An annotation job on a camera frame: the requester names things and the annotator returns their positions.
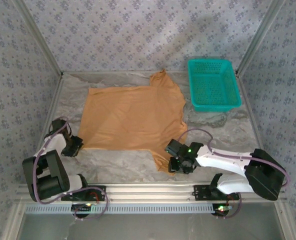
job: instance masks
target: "aluminum frame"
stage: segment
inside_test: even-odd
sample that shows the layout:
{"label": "aluminum frame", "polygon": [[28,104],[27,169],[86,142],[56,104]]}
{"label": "aluminum frame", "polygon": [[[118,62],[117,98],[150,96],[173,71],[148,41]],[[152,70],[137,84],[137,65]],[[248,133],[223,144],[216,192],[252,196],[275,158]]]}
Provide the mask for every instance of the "aluminum frame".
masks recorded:
{"label": "aluminum frame", "polygon": [[52,70],[58,75],[61,75],[60,67],[54,57],[52,51],[50,50],[49,46],[46,43],[45,38],[43,37],[42,33],[40,32],[32,14],[30,13],[27,5],[25,4],[24,0],[12,0],[14,6],[17,8],[19,14],[21,15],[23,21],[25,22],[28,30],[30,31],[32,37],[40,47],[40,50],[48,61],[49,66]]}
{"label": "aluminum frame", "polygon": [[[236,78],[240,86],[240,94],[242,95],[247,112],[259,147],[263,147],[259,138],[259,131],[254,121],[254,115],[247,98],[244,84],[240,79]],[[46,123],[50,123],[56,112],[58,98],[63,86],[63,81],[59,81],[56,88],[56,94],[53,96],[52,105],[47,116]],[[44,127],[39,145],[42,144],[43,136],[46,134],[47,127]],[[192,204],[196,203],[195,197],[192,196],[194,185],[207,185],[210,182],[140,182],[140,183],[90,183],[89,185],[105,185],[107,187],[107,195],[110,204]],[[267,203],[270,202],[256,195],[255,193],[242,193],[243,203]],[[220,201],[199,201],[200,203],[223,203]],[[20,235],[21,224],[25,220],[26,204],[35,203],[30,198],[27,186],[20,184],[15,196],[15,204],[11,209],[3,240],[17,240]],[[62,202],[57,201],[53,205],[59,205]],[[287,197],[284,192],[279,195],[278,201],[274,202],[280,225],[287,240],[296,240],[296,225],[294,217],[291,213]]]}

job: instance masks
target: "marble-pattern tablecloth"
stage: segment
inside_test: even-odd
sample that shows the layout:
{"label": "marble-pattern tablecloth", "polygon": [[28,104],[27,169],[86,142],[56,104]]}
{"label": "marble-pattern tablecloth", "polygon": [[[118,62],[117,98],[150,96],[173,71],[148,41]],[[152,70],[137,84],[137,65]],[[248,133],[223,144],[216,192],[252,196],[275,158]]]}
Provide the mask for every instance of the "marble-pattern tablecloth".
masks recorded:
{"label": "marble-pattern tablecloth", "polygon": [[[64,74],[63,86],[55,110],[55,117],[66,116],[74,135],[78,134],[88,88],[148,86],[152,72],[98,72]],[[252,152],[257,147],[255,134],[245,104],[229,112],[195,112],[191,103],[188,74],[169,73],[186,100],[184,121],[188,128],[203,128],[209,131],[217,149]],[[186,144],[207,143],[209,137],[200,131],[191,131]],[[89,183],[117,182],[168,182],[210,181],[216,168],[198,167],[193,173],[168,175],[156,170],[149,151],[112,151],[82,149],[76,157],[61,157],[68,174],[83,174]]]}

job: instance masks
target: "metal profile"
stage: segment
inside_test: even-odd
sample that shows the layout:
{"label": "metal profile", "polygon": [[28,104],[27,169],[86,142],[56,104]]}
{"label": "metal profile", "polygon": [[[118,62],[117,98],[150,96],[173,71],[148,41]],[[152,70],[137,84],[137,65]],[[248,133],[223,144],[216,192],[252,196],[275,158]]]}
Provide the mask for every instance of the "metal profile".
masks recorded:
{"label": "metal profile", "polygon": [[52,96],[52,99],[50,102],[47,117],[45,119],[45,123],[43,125],[42,132],[41,132],[40,139],[39,139],[36,150],[40,149],[42,147],[42,145],[44,144],[44,137],[48,133],[48,127],[50,126],[50,124],[52,123],[52,119],[54,118],[62,88],[63,88],[62,76],[59,76],[58,83],[57,83],[56,89],[54,91],[54,95]]}
{"label": "metal profile", "polygon": [[[195,204],[225,203],[226,201],[196,201],[192,195],[194,185],[208,185],[209,182],[156,182],[156,183],[101,183],[106,186],[106,193],[111,204]],[[271,203],[255,193],[241,194],[243,203]],[[286,201],[284,192],[278,201]],[[30,197],[27,186],[20,185],[16,191],[15,201],[24,204],[36,204]],[[67,201],[71,204],[86,204],[88,201]]]}
{"label": "metal profile", "polygon": [[36,22],[34,21],[34,18],[32,14],[30,13],[27,5],[23,0],[12,0],[15,7],[18,9],[19,14],[21,15],[23,21],[26,23],[26,26],[28,30],[30,31],[32,37],[35,39],[37,44],[39,45],[41,52],[43,53],[44,57],[48,61],[50,67],[53,69],[53,71],[60,76],[61,70],[59,68],[59,65],[48,47],[42,33],[40,32]]}
{"label": "metal profile", "polygon": [[22,222],[25,219],[25,209],[26,206],[22,203],[14,204],[11,207],[5,230],[2,233],[2,240],[17,240]]}
{"label": "metal profile", "polygon": [[242,76],[244,74],[245,70],[247,69],[255,53],[259,49],[261,43],[264,40],[264,37],[272,26],[277,14],[284,5],[285,1],[286,0],[273,0],[270,3],[266,14],[261,21],[261,24],[259,25],[255,35],[252,38],[251,43],[248,46],[248,49],[243,55],[242,60],[237,68],[236,72],[238,76]]}
{"label": "metal profile", "polygon": [[[244,83],[243,83],[243,81],[241,81],[239,79],[239,77],[237,77],[237,80],[239,82],[241,94],[244,96],[244,102],[245,102],[245,105],[247,108],[247,112],[250,116],[250,122],[252,125],[252,129],[254,131],[254,136],[256,138],[258,146],[261,149],[263,149],[264,145],[263,145],[262,139],[260,137],[258,127],[256,125],[256,120],[255,120],[254,113],[252,111],[249,99],[247,97]],[[285,239],[296,240],[296,224],[295,224],[294,216],[290,210],[290,206],[289,206],[288,201],[286,201],[286,199],[287,199],[286,194],[284,193],[283,196],[284,196],[285,200],[284,201],[276,201],[274,203],[274,207],[276,208],[276,212],[278,214],[278,218],[279,218],[280,225],[282,228],[282,232],[285,236]]]}
{"label": "metal profile", "polygon": [[[72,214],[71,204],[56,205],[27,204],[25,214]],[[91,210],[78,211],[77,214],[98,214],[105,208],[104,203],[92,205]],[[105,214],[211,214],[211,203],[193,204],[110,204]]]}
{"label": "metal profile", "polygon": [[[102,75],[102,74],[127,74],[127,75],[139,75],[143,76],[142,74],[154,74],[160,72],[162,69],[158,68],[155,70],[139,70],[139,71],[129,71],[129,70],[118,70],[118,71],[65,71],[65,75],[71,75],[76,77],[78,75],[89,74],[89,75]],[[168,74],[179,73],[179,74],[186,74],[186,70],[166,70]]]}

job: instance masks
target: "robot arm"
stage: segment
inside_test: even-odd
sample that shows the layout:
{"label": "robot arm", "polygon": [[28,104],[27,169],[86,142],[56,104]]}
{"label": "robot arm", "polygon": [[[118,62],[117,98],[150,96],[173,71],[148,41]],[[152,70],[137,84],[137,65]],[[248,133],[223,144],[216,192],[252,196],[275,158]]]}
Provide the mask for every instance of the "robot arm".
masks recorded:
{"label": "robot arm", "polygon": [[226,195],[255,192],[268,200],[278,199],[284,174],[268,164],[251,160],[251,158],[263,159],[281,167],[262,149],[244,153],[219,149],[210,151],[202,143],[192,142],[188,147],[172,139],[165,150],[172,156],[168,166],[170,173],[189,174],[196,167],[214,167],[234,173],[216,174],[211,184],[220,192]]}
{"label": "robot arm", "polygon": [[29,194],[36,202],[33,188],[33,166],[36,156],[41,151],[38,160],[36,177],[37,192],[40,200],[55,197],[59,194],[81,189],[83,187],[82,175],[68,175],[61,162],[60,154],[74,157],[78,154],[83,145],[83,140],[77,136],[70,136],[68,129],[63,129],[60,133],[52,137],[48,145],[46,142],[52,135],[65,124],[62,119],[52,122],[52,131],[46,135],[41,149],[32,157],[26,158],[22,162],[24,176],[26,178]]}

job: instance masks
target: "cable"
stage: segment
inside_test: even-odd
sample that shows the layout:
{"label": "cable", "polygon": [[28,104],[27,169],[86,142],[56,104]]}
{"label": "cable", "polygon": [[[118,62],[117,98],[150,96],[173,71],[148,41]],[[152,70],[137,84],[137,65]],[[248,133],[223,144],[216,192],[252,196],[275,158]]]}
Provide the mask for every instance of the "cable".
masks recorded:
{"label": "cable", "polygon": [[233,201],[233,205],[235,206],[235,199],[233,199],[232,196],[230,196],[230,195],[227,195],[227,198],[229,198],[230,200],[232,200]]}
{"label": "cable", "polygon": [[[72,127],[70,126],[69,122],[67,123],[69,127],[69,137],[73,135]],[[49,125],[48,127],[48,133],[50,133],[50,129],[52,128],[52,124]]]}
{"label": "cable", "polygon": [[[62,194],[58,195],[57,197],[55,197],[54,199],[52,199],[50,201],[47,201],[47,202],[46,201],[41,201],[40,198],[39,198],[38,189],[37,189],[37,173],[36,173],[38,161],[39,161],[41,155],[46,150],[46,147],[49,145],[50,141],[54,138],[54,136],[57,135],[63,129],[65,129],[65,127],[68,125],[68,118],[67,117],[61,116],[61,117],[56,118],[55,120],[58,120],[58,119],[65,120],[64,125],[61,128],[59,128],[56,132],[54,132],[48,138],[48,140],[43,145],[42,149],[38,152],[38,154],[37,154],[37,156],[36,156],[36,158],[34,160],[34,163],[33,163],[33,169],[32,169],[32,185],[33,185],[34,197],[36,198],[36,201],[39,204],[46,205],[46,204],[51,204],[51,203],[55,202],[58,199],[61,199],[62,197],[66,196],[66,195],[72,195],[72,194],[79,193],[79,192],[86,191],[86,190],[90,190],[90,189],[98,190],[98,191],[100,191],[105,196],[105,200],[106,200],[105,207],[104,207],[103,211],[101,213],[99,213],[98,215],[96,215],[95,217],[88,217],[87,219],[96,219],[96,218],[99,218],[100,216],[102,216],[106,212],[106,210],[108,208],[108,204],[109,204],[109,199],[108,199],[107,193],[104,190],[102,190],[101,188],[99,188],[99,187],[96,187],[96,186],[88,186],[88,187],[84,187],[84,188],[81,188],[81,189],[78,189],[78,190],[73,190],[73,191],[70,191],[70,192],[62,193]],[[75,219],[76,220],[81,220],[81,221],[84,220],[83,218],[79,218],[77,216],[75,216]]]}
{"label": "cable", "polygon": [[[213,151],[212,147],[210,146],[210,143],[212,142],[212,140],[214,139],[214,137],[213,137],[213,135],[211,135],[210,132],[208,132],[208,131],[206,131],[206,130],[204,130],[204,129],[197,128],[197,127],[195,127],[195,128],[191,128],[191,129],[188,129],[188,130],[184,131],[184,132],[178,137],[178,140],[177,140],[177,141],[179,142],[180,139],[182,139],[182,137],[183,137],[186,133],[188,133],[188,132],[190,132],[190,131],[195,131],[195,130],[197,130],[197,131],[202,131],[202,132],[204,132],[204,133],[206,133],[206,134],[208,134],[208,135],[210,136],[210,140],[207,142],[207,147],[208,147],[209,151],[210,151],[212,154],[217,155],[217,156],[219,156],[219,157],[224,157],[224,158],[230,158],[230,159],[242,159],[242,160],[252,160],[252,161],[260,162],[260,163],[263,163],[263,164],[267,164],[267,165],[269,165],[269,166],[271,166],[271,167],[273,167],[273,168],[279,170],[279,171],[282,172],[282,174],[285,176],[285,178],[286,178],[286,182],[282,185],[283,187],[286,187],[286,186],[290,183],[291,179],[290,179],[289,174],[288,174],[283,168],[281,168],[280,166],[278,166],[278,165],[276,165],[276,164],[274,164],[274,163],[272,163],[272,162],[270,162],[270,161],[267,161],[267,160],[264,160],[264,159],[260,159],[260,158],[257,158],[257,157],[251,157],[251,156],[243,156],[243,157],[240,158],[240,156],[226,155],[226,154],[221,154],[221,153],[218,153],[218,152]],[[222,216],[221,218],[223,218],[223,219],[230,219],[230,218],[236,216],[236,215],[239,213],[240,209],[242,208],[242,195],[241,195],[240,192],[238,193],[238,195],[239,195],[239,202],[238,202],[238,208],[237,208],[237,210],[236,210],[232,215],[229,215],[229,216]]]}
{"label": "cable", "polygon": [[252,160],[252,161],[256,161],[256,162],[260,162],[260,163],[263,163],[263,164],[267,164],[275,169],[277,169],[278,171],[282,172],[282,174],[285,176],[286,178],[286,182],[282,185],[283,187],[286,187],[288,186],[288,184],[291,182],[291,179],[290,179],[290,176],[289,174],[280,166],[270,162],[270,161],[267,161],[267,160],[264,160],[264,159],[260,159],[260,158],[257,158],[257,157],[252,157],[252,156],[234,156],[234,155],[226,155],[226,154],[221,154],[221,153],[218,153],[218,152],[215,152],[213,151],[212,147],[210,146],[210,143],[212,142],[212,140],[214,139],[213,135],[210,134],[210,132],[204,130],[204,129],[201,129],[201,128],[191,128],[191,129],[188,129],[186,131],[184,131],[180,137],[178,138],[178,142],[180,141],[180,139],[188,132],[190,131],[194,131],[194,130],[198,130],[198,131],[202,131],[206,134],[208,134],[210,136],[210,140],[207,142],[207,147],[209,149],[209,151],[214,154],[214,155],[217,155],[219,157],[223,157],[223,158],[229,158],[229,159],[242,159],[242,160]]}
{"label": "cable", "polygon": [[[95,198],[96,198],[96,204],[99,203],[99,198],[98,198],[98,195],[97,193],[95,192],[91,192],[90,195],[95,195]],[[83,208],[84,206],[80,206],[80,207],[77,207],[74,211],[73,211],[73,216],[76,220],[80,220],[80,221],[83,221],[84,219],[85,220],[89,220],[89,219],[93,219],[92,217],[88,217],[88,218],[80,218],[77,216],[77,212],[79,211],[79,209]]]}
{"label": "cable", "polygon": [[239,212],[240,212],[240,209],[242,209],[242,195],[241,195],[241,193],[240,192],[238,192],[238,196],[239,196],[239,201],[238,201],[238,207],[237,207],[237,210],[233,213],[233,214],[231,214],[231,215],[229,215],[229,216],[221,216],[221,218],[222,219],[231,219],[231,218],[233,218],[234,216],[236,216]]}

